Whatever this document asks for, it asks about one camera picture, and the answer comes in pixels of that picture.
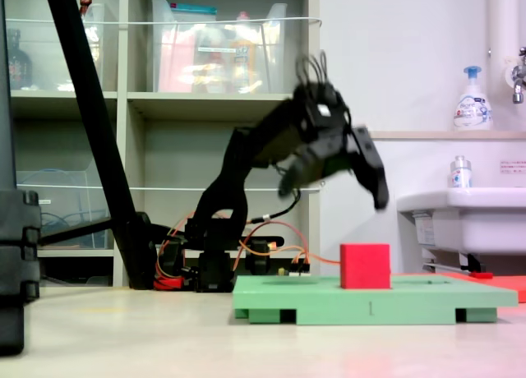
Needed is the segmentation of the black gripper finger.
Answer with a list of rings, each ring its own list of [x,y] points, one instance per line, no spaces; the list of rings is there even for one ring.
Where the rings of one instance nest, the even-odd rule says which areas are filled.
[[[279,182],[278,196],[289,196],[294,189],[320,181],[323,178],[323,168],[324,160],[314,146],[302,146]]]
[[[365,127],[354,127],[351,137],[352,170],[358,182],[371,193],[375,209],[384,210],[389,203],[390,193],[381,157]]]

